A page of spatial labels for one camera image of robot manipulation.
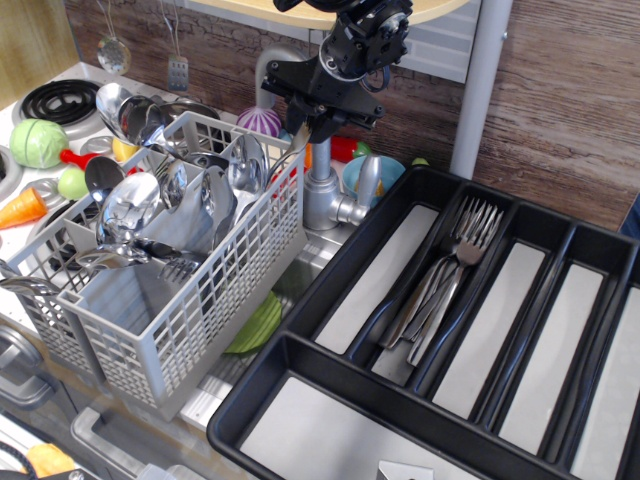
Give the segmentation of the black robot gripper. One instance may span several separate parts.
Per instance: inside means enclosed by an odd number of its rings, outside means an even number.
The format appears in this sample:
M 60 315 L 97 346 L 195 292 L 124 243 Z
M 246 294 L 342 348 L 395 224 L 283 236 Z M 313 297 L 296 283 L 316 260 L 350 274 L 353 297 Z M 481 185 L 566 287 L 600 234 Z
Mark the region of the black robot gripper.
M 304 61 L 272 60 L 262 88 L 287 104 L 286 129 L 306 127 L 311 144 L 320 144 L 342 126 L 371 129 L 385 114 L 366 77 L 407 53 L 410 1 L 310 1 L 312 8 L 335 15 L 318 53 Z

